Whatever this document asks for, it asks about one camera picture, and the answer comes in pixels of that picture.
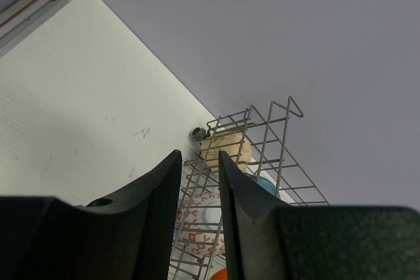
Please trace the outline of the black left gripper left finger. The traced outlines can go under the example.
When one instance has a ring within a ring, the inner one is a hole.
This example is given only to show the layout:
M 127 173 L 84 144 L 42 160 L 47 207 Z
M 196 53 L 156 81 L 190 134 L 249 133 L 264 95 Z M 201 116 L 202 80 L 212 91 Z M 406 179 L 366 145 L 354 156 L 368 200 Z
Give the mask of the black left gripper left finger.
M 2 279 L 166 279 L 182 155 L 85 206 L 1 198 Z

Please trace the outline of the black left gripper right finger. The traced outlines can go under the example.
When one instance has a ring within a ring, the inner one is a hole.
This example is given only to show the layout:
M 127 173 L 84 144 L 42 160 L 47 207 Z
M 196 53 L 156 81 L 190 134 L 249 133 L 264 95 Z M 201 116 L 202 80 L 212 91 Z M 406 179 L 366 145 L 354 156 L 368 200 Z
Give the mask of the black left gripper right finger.
M 294 207 L 219 153 L 229 279 L 418 279 L 419 213 L 407 207 Z

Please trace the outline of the orange bowl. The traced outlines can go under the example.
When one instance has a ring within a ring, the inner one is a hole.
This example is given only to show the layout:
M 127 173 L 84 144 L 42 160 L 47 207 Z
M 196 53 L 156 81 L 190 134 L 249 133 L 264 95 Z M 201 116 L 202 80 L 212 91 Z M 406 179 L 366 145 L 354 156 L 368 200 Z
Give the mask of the orange bowl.
M 209 280 L 228 280 L 227 269 L 223 268 L 216 273 L 214 273 Z

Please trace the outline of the blue white patterned bowl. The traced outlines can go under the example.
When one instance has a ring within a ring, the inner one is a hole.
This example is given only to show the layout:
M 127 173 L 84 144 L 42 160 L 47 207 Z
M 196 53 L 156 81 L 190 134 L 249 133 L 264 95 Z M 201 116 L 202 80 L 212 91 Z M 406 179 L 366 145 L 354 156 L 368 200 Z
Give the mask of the blue white patterned bowl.
M 188 252 L 204 258 L 225 253 L 220 203 L 218 193 L 201 192 L 181 204 L 175 227 Z

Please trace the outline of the tan bowl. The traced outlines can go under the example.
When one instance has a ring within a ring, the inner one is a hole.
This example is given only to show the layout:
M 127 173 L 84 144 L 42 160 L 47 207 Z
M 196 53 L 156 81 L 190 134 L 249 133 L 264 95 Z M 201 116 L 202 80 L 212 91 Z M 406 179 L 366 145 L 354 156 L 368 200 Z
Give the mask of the tan bowl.
M 200 156 L 215 176 L 219 175 L 220 151 L 225 151 L 233 162 L 237 162 L 237 166 L 242 172 L 248 168 L 248 164 L 251 162 L 251 143 L 241 132 L 219 134 L 213 138 L 212 142 L 209 137 L 201 142 Z

